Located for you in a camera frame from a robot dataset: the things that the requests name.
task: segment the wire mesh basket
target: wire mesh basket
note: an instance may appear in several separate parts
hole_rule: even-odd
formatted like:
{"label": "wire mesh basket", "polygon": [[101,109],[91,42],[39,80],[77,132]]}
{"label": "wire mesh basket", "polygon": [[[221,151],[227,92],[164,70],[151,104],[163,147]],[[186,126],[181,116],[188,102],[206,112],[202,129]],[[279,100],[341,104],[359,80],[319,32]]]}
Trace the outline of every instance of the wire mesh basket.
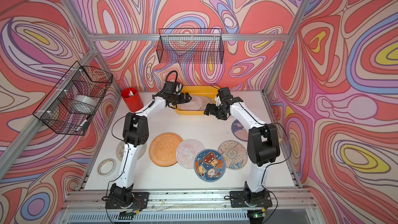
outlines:
{"label": "wire mesh basket", "polygon": [[222,64],[221,28],[161,28],[159,35],[159,63]]}
{"label": "wire mesh basket", "polygon": [[111,73],[80,66],[70,82],[38,118],[55,133],[85,135],[112,83]]}

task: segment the red container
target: red container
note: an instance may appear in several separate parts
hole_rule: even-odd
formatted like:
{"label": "red container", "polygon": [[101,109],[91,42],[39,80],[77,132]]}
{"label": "red container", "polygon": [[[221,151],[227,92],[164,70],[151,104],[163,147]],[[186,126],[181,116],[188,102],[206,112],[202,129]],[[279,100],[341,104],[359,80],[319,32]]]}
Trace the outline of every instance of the red container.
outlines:
{"label": "red container", "polygon": [[[130,91],[134,93],[134,96],[129,95]],[[130,112],[137,112],[142,107],[144,107],[144,103],[142,103],[141,97],[138,94],[137,89],[132,87],[126,88],[122,91],[121,95]]]}

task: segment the psychedelic wall pattern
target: psychedelic wall pattern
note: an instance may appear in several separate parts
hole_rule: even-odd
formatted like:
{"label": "psychedelic wall pattern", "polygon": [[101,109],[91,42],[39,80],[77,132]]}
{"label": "psychedelic wall pattern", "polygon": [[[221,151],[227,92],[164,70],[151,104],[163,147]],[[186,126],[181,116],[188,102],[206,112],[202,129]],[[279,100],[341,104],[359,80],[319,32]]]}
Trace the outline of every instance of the psychedelic wall pattern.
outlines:
{"label": "psychedelic wall pattern", "polygon": [[92,33],[158,33],[221,27],[224,33],[287,33],[301,0],[73,0]]}
{"label": "psychedelic wall pattern", "polygon": [[87,53],[60,0],[0,5],[0,155],[68,68]]}
{"label": "psychedelic wall pattern", "polygon": [[222,64],[159,63],[156,42],[97,41],[120,89],[162,89],[167,74],[176,70],[184,85],[217,83],[233,90],[261,90],[282,45],[281,41],[238,41],[235,54],[224,53]]}
{"label": "psychedelic wall pattern", "polygon": [[312,0],[267,90],[326,223],[398,222],[398,0]]}
{"label": "psychedelic wall pattern", "polygon": [[[224,33],[287,33],[301,0],[73,0],[93,33],[158,33],[158,28],[212,28]],[[218,83],[261,90],[281,46],[228,41],[224,64],[158,64],[156,42],[97,42],[121,89],[157,91],[176,69],[185,85]]]}
{"label": "psychedelic wall pattern", "polygon": [[[2,0],[0,44],[2,153],[87,46],[60,0]],[[95,59],[90,65],[98,66]],[[39,130],[0,181],[1,224],[51,222],[79,183],[117,98],[110,87],[85,136]]]}

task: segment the white robotic arm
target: white robotic arm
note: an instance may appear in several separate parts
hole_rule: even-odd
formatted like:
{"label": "white robotic arm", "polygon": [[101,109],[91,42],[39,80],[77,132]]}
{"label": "white robotic arm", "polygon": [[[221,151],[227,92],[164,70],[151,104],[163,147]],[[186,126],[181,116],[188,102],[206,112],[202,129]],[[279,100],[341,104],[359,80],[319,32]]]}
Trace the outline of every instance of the white robotic arm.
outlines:
{"label": "white robotic arm", "polygon": [[214,115],[221,120],[226,120],[232,115],[249,133],[247,152],[252,165],[243,190],[244,201],[250,206],[267,204],[265,196],[269,193],[264,187],[267,167],[280,155],[276,126],[266,124],[256,117],[241,98],[231,95],[228,87],[218,90],[216,103],[207,104],[204,114]]}
{"label": "white robotic arm", "polygon": [[[136,116],[150,117],[166,107],[166,100],[162,97],[156,96],[153,101],[148,103],[142,109],[135,113]],[[134,171],[137,163],[138,154],[142,149],[142,145],[134,147],[133,144],[127,143],[120,166],[119,174],[117,175],[116,185],[119,187],[130,187],[134,182]]]}
{"label": "white robotic arm", "polygon": [[[176,74],[174,82],[167,81],[171,73]],[[105,197],[107,209],[130,208],[134,199],[136,199],[132,192],[134,170],[139,151],[149,137],[148,118],[155,115],[164,107],[171,107],[170,104],[176,106],[177,104],[187,103],[192,99],[189,93],[181,93],[183,86],[177,82],[177,78],[177,72],[171,71],[166,76],[163,89],[152,96],[153,100],[149,104],[141,110],[135,113],[129,112],[125,116],[123,138],[126,145],[116,182],[112,184],[109,195]]]}

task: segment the white table surface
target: white table surface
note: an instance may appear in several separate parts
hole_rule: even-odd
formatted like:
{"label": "white table surface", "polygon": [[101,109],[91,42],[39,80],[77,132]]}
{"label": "white table surface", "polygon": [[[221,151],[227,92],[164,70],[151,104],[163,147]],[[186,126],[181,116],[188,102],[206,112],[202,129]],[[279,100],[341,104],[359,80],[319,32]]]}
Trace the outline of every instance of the white table surface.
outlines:
{"label": "white table surface", "polygon": [[[152,94],[140,92],[140,97],[144,105],[152,100]],[[262,121],[270,123],[270,117],[265,108],[260,92],[232,92],[234,97],[241,97],[246,106]],[[113,123],[120,117],[129,112],[123,100],[117,108]],[[194,169],[186,169],[179,163],[169,167],[160,167],[154,164],[149,158],[148,150],[152,140],[164,132],[174,132],[182,139],[197,139],[206,149],[217,150],[220,144],[226,140],[236,140],[244,147],[247,142],[238,140],[231,132],[231,125],[236,118],[229,117],[222,121],[214,116],[189,116],[179,115],[171,108],[164,108],[158,114],[148,119],[149,138],[147,141],[147,150],[144,155],[138,159],[135,169],[134,189],[225,189],[225,188],[243,188],[250,173],[251,161],[248,158],[246,165],[238,170],[227,169],[225,174],[215,182],[206,182],[201,180]],[[113,133],[122,138],[124,120],[121,119],[115,125]],[[106,189],[108,182],[117,178],[121,162],[116,157],[116,147],[120,141],[114,138],[109,129],[107,136],[102,144],[101,150],[94,163],[93,169],[88,177],[84,189]],[[98,174],[99,164],[112,158],[116,161],[116,170],[108,176]],[[285,158],[281,155],[276,158],[276,162],[281,162]],[[271,166],[266,179],[266,187],[294,187],[290,171],[286,163],[275,164]]]}

